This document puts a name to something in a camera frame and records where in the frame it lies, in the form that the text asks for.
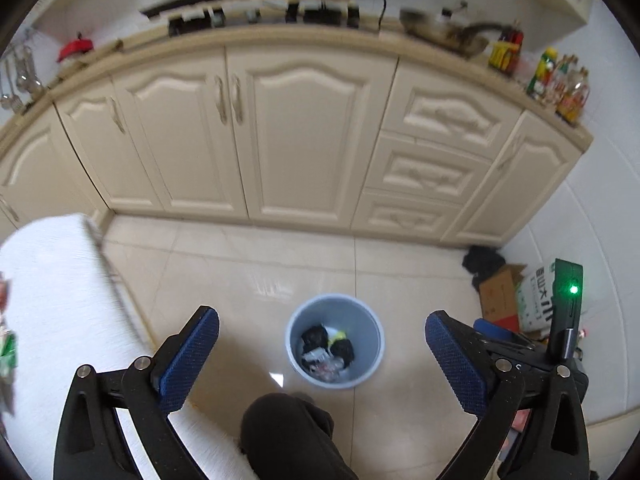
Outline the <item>black bag on floor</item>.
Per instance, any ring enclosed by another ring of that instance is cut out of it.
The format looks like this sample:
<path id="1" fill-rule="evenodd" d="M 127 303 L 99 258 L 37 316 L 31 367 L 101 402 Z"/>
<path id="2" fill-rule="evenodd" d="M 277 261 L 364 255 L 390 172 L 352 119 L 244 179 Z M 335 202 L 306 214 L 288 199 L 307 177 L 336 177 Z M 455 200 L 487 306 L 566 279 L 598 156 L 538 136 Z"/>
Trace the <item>black bag on floor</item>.
<path id="1" fill-rule="evenodd" d="M 472 286 L 478 292 L 480 284 L 492 278 L 506 265 L 506 259 L 492 247 L 473 245 L 464 255 L 462 266 L 472 275 Z"/>

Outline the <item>trash pile on table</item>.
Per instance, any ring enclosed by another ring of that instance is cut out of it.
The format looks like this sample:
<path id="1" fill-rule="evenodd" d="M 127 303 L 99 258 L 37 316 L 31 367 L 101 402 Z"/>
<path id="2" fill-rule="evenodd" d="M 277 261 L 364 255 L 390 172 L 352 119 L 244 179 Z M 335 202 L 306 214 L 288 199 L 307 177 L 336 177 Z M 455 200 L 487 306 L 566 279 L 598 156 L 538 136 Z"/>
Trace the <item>trash pile on table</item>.
<path id="1" fill-rule="evenodd" d="M 1 411 L 2 413 L 13 412 L 13 384 L 17 368 L 17 336 L 13 330 L 9 329 L 6 322 L 6 308 L 9 304 L 10 282 L 1 275 L 0 289 L 0 375 L 1 375 Z"/>

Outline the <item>light blue trash bin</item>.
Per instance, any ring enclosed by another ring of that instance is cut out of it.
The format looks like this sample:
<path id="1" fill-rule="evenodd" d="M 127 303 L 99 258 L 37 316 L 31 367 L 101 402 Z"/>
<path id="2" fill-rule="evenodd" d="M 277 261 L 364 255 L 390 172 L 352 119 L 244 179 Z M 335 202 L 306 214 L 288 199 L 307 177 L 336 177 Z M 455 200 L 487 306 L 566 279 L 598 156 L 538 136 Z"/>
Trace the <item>light blue trash bin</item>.
<path id="1" fill-rule="evenodd" d="M 360 300 L 321 295 L 291 316 L 285 350 L 294 370 L 307 382 L 326 389 L 355 388 L 378 370 L 385 352 L 384 330 Z"/>

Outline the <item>black gas stove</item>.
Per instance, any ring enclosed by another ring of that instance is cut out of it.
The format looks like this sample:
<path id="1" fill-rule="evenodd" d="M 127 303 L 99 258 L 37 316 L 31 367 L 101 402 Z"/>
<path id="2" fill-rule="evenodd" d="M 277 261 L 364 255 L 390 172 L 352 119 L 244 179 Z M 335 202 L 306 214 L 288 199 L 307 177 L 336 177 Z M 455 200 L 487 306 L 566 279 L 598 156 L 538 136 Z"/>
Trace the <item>black gas stove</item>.
<path id="1" fill-rule="evenodd" d="M 151 22 L 165 23 L 171 37 L 258 24 L 360 26 L 355 0 L 168 0 L 140 13 Z"/>

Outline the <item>amber oil bottle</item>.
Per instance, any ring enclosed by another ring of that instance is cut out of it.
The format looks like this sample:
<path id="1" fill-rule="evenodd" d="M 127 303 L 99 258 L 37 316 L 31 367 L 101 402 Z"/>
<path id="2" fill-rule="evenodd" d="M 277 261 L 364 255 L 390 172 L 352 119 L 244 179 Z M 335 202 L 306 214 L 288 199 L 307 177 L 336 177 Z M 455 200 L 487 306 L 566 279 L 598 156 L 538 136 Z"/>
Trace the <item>amber oil bottle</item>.
<path id="1" fill-rule="evenodd" d="M 555 107 L 555 114 L 563 122 L 575 127 L 582 117 L 590 95 L 589 70 L 573 70 L 567 78 L 567 87 Z"/>

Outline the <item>cream kitchen cabinet unit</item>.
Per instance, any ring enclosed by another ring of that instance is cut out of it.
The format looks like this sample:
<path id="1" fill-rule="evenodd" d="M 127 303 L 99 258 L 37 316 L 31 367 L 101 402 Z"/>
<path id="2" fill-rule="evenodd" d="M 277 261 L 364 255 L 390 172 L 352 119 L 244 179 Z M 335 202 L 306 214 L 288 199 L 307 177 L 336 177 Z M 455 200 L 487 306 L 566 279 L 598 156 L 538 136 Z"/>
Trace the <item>cream kitchen cabinet unit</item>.
<path id="1" fill-rule="evenodd" d="M 498 74 L 321 26 L 116 46 L 1 130 L 1 232 L 81 212 L 506 244 L 590 148 Z"/>

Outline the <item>yellow red seasoning package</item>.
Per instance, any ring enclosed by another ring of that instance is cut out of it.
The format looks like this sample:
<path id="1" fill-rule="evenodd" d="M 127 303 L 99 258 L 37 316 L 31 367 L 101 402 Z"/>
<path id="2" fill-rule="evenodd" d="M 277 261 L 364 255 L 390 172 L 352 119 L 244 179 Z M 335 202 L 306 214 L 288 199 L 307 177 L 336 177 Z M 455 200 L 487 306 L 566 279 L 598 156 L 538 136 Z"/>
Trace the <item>yellow red seasoning package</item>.
<path id="1" fill-rule="evenodd" d="M 523 41 L 524 32 L 521 30 L 520 22 L 515 21 L 494 43 L 488 58 L 488 66 L 503 75 L 512 77 L 520 60 Z"/>

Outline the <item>brown cardboard box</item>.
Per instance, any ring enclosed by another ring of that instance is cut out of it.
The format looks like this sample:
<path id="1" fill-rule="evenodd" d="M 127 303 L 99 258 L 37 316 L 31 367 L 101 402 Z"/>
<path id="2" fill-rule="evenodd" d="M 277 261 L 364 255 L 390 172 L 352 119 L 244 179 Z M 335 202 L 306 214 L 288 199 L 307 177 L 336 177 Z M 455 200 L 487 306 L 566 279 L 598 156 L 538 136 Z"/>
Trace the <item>brown cardboard box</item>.
<path id="1" fill-rule="evenodd" d="M 526 266 L 506 264 L 491 278 L 480 284 L 480 305 L 484 320 L 518 333 L 518 300 L 516 289 Z"/>

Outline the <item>white cloth covered table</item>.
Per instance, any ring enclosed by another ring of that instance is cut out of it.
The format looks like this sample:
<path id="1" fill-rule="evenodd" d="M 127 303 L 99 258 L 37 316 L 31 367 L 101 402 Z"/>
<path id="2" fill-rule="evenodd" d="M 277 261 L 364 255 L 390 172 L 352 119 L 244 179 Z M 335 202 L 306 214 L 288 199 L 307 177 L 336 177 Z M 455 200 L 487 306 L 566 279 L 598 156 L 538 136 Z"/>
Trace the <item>white cloth covered table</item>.
<path id="1" fill-rule="evenodd" d="M 17 336 L 6 443 L 20 474 L 55 479 L 58 428 L 76 370 L 87 364 L 98 373 L 123 370 L 159 348 L 146 340 L 125 287 L 113 280 L 100 233 L 88 217 L 69 214 L 29 223 L 2 244 L 1 267 L 10 282 L 8 323 Z M 161 479 L 129 413 L 120 408 L 116 413 L 140 479 Z M 252 476 L 234 442 L 186 402 L 168 419 L 204 479 Z"/>

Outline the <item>green label oil bottle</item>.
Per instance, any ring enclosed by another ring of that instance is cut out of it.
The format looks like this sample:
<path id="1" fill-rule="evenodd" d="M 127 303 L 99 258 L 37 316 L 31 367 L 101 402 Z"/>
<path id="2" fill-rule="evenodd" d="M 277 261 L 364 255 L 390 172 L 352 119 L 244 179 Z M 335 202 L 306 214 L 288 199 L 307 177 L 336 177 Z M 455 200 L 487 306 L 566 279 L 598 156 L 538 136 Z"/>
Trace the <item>green label oil bottle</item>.
<path id="1" fill-rule="evenodd" d="M 558 50 L 548 47 L 538 61 L 532 79 L 529 81 L 526 93 L 536 101 L 541 102 L 547 92 L 548 84 L 555 70 L 558 60 Z"/>

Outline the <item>white green printed carton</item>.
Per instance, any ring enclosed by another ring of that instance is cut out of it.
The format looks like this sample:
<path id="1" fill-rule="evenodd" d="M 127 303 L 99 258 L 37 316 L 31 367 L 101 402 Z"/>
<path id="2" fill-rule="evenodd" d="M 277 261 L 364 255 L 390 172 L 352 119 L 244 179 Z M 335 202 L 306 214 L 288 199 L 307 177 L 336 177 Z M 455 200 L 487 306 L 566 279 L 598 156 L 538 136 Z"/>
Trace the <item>white green printed carton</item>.
<path id="1" fill-rule="evenodd" d="M 518 325 L 522 333 L 548 334 L 556 309 L 570 326 L 578 326 L 582 314 L 584 267 L 563 259 L 548 259 L 528 272 L 516 286 Z"/>

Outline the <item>red pot lid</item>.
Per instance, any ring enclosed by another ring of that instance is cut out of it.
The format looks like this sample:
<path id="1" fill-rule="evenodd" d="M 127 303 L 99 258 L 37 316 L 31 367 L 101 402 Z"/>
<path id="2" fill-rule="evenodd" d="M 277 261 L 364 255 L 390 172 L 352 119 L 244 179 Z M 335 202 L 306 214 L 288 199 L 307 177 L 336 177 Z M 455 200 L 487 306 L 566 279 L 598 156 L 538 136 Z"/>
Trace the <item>red pot lid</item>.
<path id="1" fill-rule="evenodd" d="M 62 63 L 73 56 L 86 54 L 93 49 L 93 41 L 85 38 L 81 34 L 78 34 L 74 40 L 70 41 L 58 51 L 58 58 L 56 59 L 56 62 Z"/>

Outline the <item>steel wok pan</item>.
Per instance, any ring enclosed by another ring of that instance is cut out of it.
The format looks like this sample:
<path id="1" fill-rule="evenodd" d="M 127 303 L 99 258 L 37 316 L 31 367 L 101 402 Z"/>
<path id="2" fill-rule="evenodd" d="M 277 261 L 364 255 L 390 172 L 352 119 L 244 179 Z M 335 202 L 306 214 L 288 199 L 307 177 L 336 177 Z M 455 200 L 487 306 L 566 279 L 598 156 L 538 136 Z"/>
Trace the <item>steel wok pan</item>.
<path id="1" fill-rule="evenodd" d="M 461 0 L 455 8 L 442 8 L 439 14 L 401 8 L 399 21 L 409 36 L 434 44 L 462 58 L 474 58 L 488 47 L 489 40 L 484 32 L 509 35 L 514 27 L 498 22 L 474 22 L 469 25 L 455 22 L 454 14 L 465 11 L 468 7 L 469 3 Z"/>

